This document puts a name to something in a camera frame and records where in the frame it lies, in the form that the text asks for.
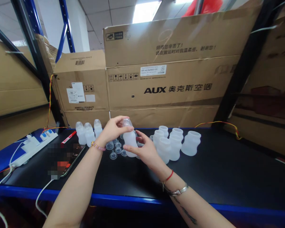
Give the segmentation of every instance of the pen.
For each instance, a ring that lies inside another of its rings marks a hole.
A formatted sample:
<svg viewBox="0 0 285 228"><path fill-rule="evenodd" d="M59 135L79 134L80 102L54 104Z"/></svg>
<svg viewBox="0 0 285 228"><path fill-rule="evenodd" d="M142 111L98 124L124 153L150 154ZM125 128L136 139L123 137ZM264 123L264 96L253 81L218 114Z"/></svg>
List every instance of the pen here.
<svg viewBox="0 0 285 228"><path fill-rule="evenodd" d="M73 133L71 133L65 140L63 140L63 141L61 142L61 144L66 143L70 138L73 137L74 134L76 134L76 131L74 131Z"/></svg>

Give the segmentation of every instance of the beaded bracelet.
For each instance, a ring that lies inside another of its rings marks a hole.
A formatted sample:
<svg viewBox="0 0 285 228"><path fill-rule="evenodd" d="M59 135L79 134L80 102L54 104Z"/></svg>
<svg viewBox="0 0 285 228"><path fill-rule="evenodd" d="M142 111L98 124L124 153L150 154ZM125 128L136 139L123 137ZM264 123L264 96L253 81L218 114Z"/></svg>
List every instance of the beaded bracelet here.
<svg viewBox="0 0 285 228"><path fill-rule="evenodd" d="M97 149L101 150L101 151L105 151L105 148L97 146L94 141L92 141L91 146L95 146Z"/></svg>

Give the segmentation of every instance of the charging cable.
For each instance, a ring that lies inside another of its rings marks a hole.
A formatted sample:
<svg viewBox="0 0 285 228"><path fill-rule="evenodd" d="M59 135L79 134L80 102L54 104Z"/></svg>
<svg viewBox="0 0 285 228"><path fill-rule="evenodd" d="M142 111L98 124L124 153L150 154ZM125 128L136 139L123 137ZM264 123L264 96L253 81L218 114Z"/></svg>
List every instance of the charging cable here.
<svg viewBox="0 0 285 228"><path fill-rule="evenodd" d="M46 213L45 213L43 210L41 210L41 208L38 206L38 199L39 199L41 193L43 192L43 190L46 189L46 187L47 187L52 181L53 181L53 180L50 180L50 182L48 182L48 183L44 186L44 188L43 188L43 189L41 190L41 192L39 193L39 195L38 195L38 197L37 197L37 199L36 199L36 203L35 203L37 210L40 211L46 218L47 218Z"/></svg>
<svg viewBox="0 0 285 228"><path fill-rule="evenodd" d="M14 171L13 168L15 168L15 167L11 166L12 159L13 159L16 151L18 150L18 148L20 147L21 144L22 144L22 142L19 144L19 146L17 147L17 149L13 153L12 157L10 158L10 161L9 161L9 173L0 181L0 184L12 173L12 171ZM3 222L4 222L5 228L8 228L7 221L6 221L4 215L1 212L0 212L0 217L3 220Z"/></svg>

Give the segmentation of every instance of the woman's left hand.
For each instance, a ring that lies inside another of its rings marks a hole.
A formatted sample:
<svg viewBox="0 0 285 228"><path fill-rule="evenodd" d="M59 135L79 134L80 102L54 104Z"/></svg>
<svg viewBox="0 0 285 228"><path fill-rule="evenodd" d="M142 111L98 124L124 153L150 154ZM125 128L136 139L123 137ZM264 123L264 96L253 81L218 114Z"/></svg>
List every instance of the woman's left hand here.
<svg viewBox="0 0 285 228"><path fill-rule="evenodd" d="M103 131L96 139L96 145L100 147L105 147L105 144L118 138L120 135L126 132L131 132L134 130L134 127L122 127L123 119L129 119L127 116L117 116L108 121L105 125Z"/></svg>

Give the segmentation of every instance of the fluorescent light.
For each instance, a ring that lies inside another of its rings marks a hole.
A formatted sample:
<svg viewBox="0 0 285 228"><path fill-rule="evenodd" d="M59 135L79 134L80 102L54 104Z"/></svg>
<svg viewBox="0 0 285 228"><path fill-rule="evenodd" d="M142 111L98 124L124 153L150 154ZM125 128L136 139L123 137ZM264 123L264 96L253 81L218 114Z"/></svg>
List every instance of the fluorescent light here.
<svg viewBox="0 0 285 228"><path fill-rule="evenodd" d="M133 24L152 21L161 1L137 4L135 6Z"/></svg>
<svg viewBox="0 0 285 228"><path fill-rule="evenodd" d="M194 0L175 0L175 4L176 5L180 5L180 4L185 4L185 3L191 3Z"/></svg>

